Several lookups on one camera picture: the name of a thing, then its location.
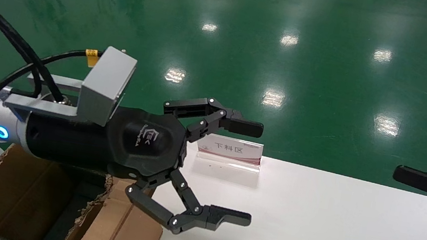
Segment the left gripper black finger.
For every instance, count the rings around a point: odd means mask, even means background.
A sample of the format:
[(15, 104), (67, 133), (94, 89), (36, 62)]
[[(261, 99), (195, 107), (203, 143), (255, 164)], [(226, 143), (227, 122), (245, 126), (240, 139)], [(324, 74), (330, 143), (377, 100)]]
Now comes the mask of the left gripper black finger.
[[(168, 181), (182, 200), (185, 208), (182, 213), (172, 214), (145, 193), (145, 190), (157, 188)], [(137, 180), (135, 184), (129, 185), (125, 192), (131, 204), (173, 234), (180, 234), (192, 228), (216, 231), (224, 222), (247, 227), (252, 220), (249, 213), (216, 205), (202, 206), (179, 169), (163, 171), (149, 180)]]
[(223, 106), (213, 97), (165, 101), (163, 112), (177, 119), (201, 118), (187, 126), (186, 139), (189, 142), (198, 141), (220, 129), (254, 138), (261, 137), (264, 131), (262, 123), (245, 119), (241, 112)]

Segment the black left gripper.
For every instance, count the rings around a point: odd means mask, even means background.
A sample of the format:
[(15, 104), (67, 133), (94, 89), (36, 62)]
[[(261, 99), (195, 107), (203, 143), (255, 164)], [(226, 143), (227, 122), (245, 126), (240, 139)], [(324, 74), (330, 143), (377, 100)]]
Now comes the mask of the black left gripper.
[(121, 106), (105, 126), (32, 113), (26, 128), (36, 157), (144, 181), (176, 169), (186, 142), (176, 117)]

